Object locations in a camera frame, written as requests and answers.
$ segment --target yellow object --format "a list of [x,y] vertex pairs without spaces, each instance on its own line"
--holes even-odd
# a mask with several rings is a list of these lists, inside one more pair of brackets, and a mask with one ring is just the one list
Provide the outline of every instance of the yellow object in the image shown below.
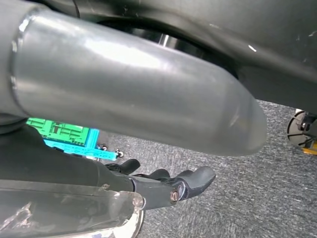
[[315,142],[311,148],[306,149],[303,148],[303,151],[305,154],[309,154],[309,155],[317,155],[317,143]]

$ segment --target hex bolt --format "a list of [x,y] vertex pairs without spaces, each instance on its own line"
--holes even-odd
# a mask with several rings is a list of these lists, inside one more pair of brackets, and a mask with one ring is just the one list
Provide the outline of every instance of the hex bolt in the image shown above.
[[171,192],[171,203],[177,203],[178,202],[178,199],[180,199],[180,193],[177,190],[174,190]]

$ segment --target exhaust pipe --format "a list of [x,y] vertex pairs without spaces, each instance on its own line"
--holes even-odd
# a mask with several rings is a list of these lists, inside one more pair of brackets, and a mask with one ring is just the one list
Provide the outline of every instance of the exhaust pipe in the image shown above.
[[20,0],[0,0],[0,111],[224,156],[266,138],[263,110],[216,65]]

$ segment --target footpeg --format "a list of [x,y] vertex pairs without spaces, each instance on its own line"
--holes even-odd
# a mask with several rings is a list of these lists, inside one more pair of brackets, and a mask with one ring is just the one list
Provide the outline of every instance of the footpeg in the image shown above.
[[168,171],[164,169],[156,170],[150,175],[128,175],[138,168],[137,163],[137,160],[128,160],[122,165],[106,166],[117,176],[127,176],[130,179],[134,185],[134,191],[143,197],[143,210],[168,207],[199,196],[216,178],[215,172],[208,166],[200,167],[194,172],[183,171],[174,178],[171,178]]

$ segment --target gray carpet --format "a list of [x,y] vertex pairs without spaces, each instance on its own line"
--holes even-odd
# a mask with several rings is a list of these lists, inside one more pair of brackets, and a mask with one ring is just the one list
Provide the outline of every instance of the gray carpet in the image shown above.
[[141,173],[172,175],[208,165],[217,178],[200,197],[148,211],[140,238],[317,238],[317,156],[290,145],[294,109],[260,102],[269,135],[260,152],[244,158],[206,155],[140,139],[101,133],[110,149],[141,162]]

